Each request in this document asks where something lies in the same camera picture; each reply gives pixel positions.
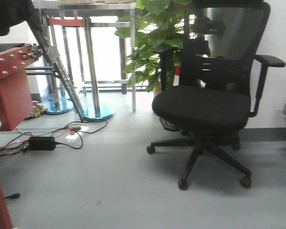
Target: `gray floor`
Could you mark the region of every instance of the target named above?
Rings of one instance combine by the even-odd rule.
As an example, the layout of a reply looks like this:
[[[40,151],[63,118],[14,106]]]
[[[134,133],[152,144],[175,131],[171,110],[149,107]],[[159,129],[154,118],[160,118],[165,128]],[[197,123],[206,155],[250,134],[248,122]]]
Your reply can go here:
[[[253,172],[252,187],[242,176],[205,153],[189,177],[177,181],[191,149],[146,146],[180,137],[164,131],[151,111],[152,94],[101,94],[115,115],[108,126],[84,135],[80,150],[28,151],[0,162],[0,179],[13,224],[18,229],[286,229],[286,142],[243,142],[239,151],[223,147]],[[83,103],[91,103],[89,97]],[[44,133],[78,120],[73,112],[42,115],[19,125]],[[100,124],[90,123],[90,130]],[[19,133],[0,132],[0,145]]]

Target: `red strap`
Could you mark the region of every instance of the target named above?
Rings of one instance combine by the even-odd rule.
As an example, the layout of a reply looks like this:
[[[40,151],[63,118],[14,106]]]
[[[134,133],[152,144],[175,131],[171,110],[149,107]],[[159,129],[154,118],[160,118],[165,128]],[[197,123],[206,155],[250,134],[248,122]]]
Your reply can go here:
[[[49,25],[83,26],[83,22],[80,19],[54,19],[54,18],[49,18]]]
[[[176,66],[175,75],[180,75],[180,66]]]

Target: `white wall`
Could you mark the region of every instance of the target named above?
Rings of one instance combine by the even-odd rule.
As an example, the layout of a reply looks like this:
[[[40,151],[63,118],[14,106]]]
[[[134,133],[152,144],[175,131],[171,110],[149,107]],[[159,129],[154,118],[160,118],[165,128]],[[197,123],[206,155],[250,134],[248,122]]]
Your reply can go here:
[[[27,23],[11,27],[8,35],[0,36],[0,43],[30,43]]]
[[[265,0],[271,6],[269,21],[258,54],[268,54],[286,62],[286,0]],[[254,64],[253,74],[259,65]],[[247,128],[286,127],[282,110],[286,103],[286,67],[269,68],[257,117],[249,119]]]

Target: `chair base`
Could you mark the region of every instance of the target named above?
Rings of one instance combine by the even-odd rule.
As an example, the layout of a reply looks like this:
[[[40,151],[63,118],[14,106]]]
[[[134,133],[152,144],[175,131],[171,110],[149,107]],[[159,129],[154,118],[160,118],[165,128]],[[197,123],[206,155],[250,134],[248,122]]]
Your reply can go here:
[[[180,190],[187,190],[187,178],[190,175],[197,158],[203,154],[204,149],[208,150],[210,153],[217,156],[219,159],[225,161],[227,164],[231,165],[238,171],[244,173],[245,176],[240,179],[240,184],[245,188],[250,188],[252,183],[251,171],[217,146],[229,144],[231,144],[232,148],[239,149],[239,137],[231,135],[228,137],[197,135],[195,138],[179,138],[173,140],[152,142],[151,145],[147,147],[147,152],[149,154],[153,154],[155,152],[155,146],[194,146],[192,154],[187,162],[185,171],[178,181],[178,187]]]

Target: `blue round base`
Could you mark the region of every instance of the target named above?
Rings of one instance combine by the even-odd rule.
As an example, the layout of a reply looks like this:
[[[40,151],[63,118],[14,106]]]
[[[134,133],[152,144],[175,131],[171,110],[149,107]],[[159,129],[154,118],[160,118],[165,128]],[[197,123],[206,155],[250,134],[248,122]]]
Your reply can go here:
[[[71,98],[69,97],[68,93],[64,93],[64,95],[61,94],[61,99],[71,100]],[[50,101],[54,100],[53,93],[49,94],[48,100],[50,100]]]
[[[87,121],[95,121],[100,118],[109,119],[114,114],[114,110],[110,106],[100,105],[100,109],[101,109],[100,115],[96,116],[94,112],[94,106],[89,106],[87,108],[84,108],[85,119]]]
[[[70,100],[61,100],[57,107],[53,101],[45,103],[44,106],[48,108],[44,112],[47,115],[60,115],[73,110],[73,103]]]

